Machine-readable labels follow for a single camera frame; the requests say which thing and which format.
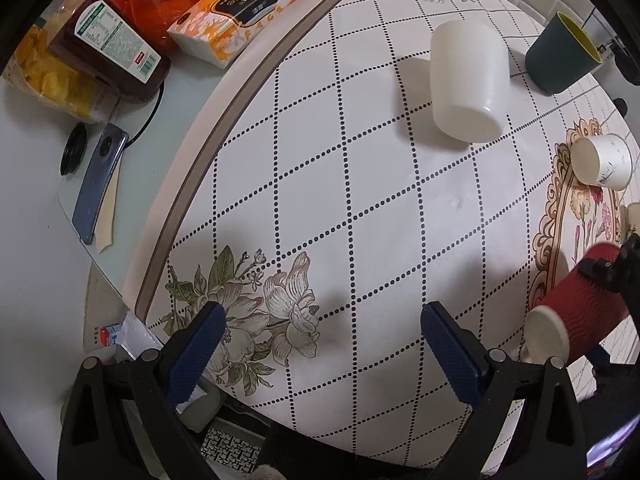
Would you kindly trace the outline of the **plain white plastic cup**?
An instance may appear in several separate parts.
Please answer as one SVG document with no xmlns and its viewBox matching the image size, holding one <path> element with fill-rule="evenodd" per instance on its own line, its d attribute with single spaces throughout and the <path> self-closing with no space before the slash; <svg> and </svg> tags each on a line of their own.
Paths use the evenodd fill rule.
<svg viewBox="0 0 640 480">
<path fill-rule="evenodd" d="M 431 39 L 430 69 L 437 128 L 466 143 L 487 143 L 503 135 L 510 63 L 495 29 L 475 20 L 440 24 Z"/>
</svg>

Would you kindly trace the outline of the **red ribbed paper cup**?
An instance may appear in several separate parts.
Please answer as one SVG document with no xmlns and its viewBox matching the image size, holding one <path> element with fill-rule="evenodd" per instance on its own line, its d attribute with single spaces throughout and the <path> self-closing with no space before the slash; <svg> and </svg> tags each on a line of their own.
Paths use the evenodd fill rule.
<svg viewBox="0 0 640 480">
<path fill-rule="evenodd" d="M 638 296 L 613 292 L 575 266 L 527 313 L 521 358 L 542 364 L 556 356 L 573 364 L 638 311 Z"/>
</svg>

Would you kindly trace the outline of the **black round lens cap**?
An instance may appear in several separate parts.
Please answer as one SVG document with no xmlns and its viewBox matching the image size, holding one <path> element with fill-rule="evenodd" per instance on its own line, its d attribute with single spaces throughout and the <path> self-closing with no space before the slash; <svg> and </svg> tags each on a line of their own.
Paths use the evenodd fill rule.
<svg viewBox="0 0 640 480">
<path fill-rule="evenodd" d="M 60 175 L 73 174 L 84 158 L 88 144 L 88 128 L 83 122 L 78 122 L 67 138 L 60 161 Z"/>
</svg>

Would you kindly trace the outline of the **orange tissue pack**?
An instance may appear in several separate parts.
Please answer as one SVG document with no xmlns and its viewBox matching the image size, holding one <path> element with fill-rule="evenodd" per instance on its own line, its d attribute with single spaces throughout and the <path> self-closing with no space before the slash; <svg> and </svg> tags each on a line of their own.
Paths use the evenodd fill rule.
<svg viewBox="0 0 640 480">
<path fill-rule="evenodd" d="M 168 28 L 180 50 L 226 68 L 296 0 L 200 0 Z"/>
</svg>

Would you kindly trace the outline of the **floral checked tablecloth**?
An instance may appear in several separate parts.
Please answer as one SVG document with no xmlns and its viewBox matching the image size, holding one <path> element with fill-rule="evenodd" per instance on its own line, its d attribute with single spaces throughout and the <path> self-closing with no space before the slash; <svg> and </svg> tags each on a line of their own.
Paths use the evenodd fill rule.
<svg viewBox="0 0 640 480">
<path fill-rule="evenodd" d="M 433 122 L 434 30 L 476 21 L 509 51 L 506 128 Z M 209 300 L 228 330 L 206 377 L 258 413 L 375 460 L 431 468 L 469 409 L 420 331 L 431 300 L 517 354 L 534 301 L 620 239 L 639 197 L 576 181 L 584 136 L 634 137 L 593 76 L 545 96 L 541 24 L 508 0 L 341 0 L 244 110 L 204 172 L 141 311 L 162 339 Z"/>
</svg>

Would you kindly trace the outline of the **yellow snack bag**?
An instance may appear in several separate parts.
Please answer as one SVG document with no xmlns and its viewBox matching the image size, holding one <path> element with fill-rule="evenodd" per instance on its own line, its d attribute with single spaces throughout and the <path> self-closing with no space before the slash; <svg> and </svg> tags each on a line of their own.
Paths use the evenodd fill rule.
<svg viewBox="0 0 640 480">
<path fill-rule="evenodd" d="M 53 0 L 18 45 L 2 77 L 43 105 L 82 122 L 107 122 L 118 96 L 76 63 L 49 50 L 54 36 L 84 0 Z"/>
</svg>

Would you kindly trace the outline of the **brown bottle with white label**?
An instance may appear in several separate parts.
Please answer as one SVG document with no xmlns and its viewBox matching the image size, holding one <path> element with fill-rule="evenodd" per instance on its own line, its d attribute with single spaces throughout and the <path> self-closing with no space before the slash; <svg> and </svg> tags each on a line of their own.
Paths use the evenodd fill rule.
<svg viewBox="0 0 640 480">
<path fill-rule="evenodd" d="M 111 0 L 54 0 L 42 14 L 48 49 L 61 61 L 118 92 L 146 103 L 171 68 Z"/>
</svg>

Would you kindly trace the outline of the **white paper cup with print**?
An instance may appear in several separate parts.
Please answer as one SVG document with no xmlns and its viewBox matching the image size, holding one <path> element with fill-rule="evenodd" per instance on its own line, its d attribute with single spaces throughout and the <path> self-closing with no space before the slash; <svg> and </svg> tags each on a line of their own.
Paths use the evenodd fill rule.
<svg viewBox="0 0 640 480">
<path fill-rule="evenodd" d="M 634 169 L 628 144 L 615 133 L 576 140 L 570 147 L 570 162 L 579 182 L 613 191 L 627 187 Z"/>
</svg>

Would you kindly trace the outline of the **dark green yellow-lined cup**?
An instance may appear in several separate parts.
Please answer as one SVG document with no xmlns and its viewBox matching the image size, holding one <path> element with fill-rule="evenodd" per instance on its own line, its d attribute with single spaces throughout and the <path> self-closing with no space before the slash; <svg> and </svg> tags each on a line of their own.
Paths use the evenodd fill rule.
<svg viewBox="0 0 640 480">
<path fill-rule="evenodd" d="M 598 48 L 567 14 L 556 12 L 525 55 L 528 76 L 551 96 L 602 64 Z"/>
</svg>

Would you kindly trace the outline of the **blue smartphone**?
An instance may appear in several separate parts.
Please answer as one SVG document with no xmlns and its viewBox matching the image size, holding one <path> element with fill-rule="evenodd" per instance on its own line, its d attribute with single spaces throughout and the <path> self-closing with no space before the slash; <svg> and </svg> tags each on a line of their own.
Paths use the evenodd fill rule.
<svg viewBox="0 0 640 480">
<path fill-rule="evenodd" d="M 93 241 L 100 209 L 129 136 L 125 130 L 109 122 L 99 137 L 76 200 L 72 223 L 85 245 Z"/>
</svg>

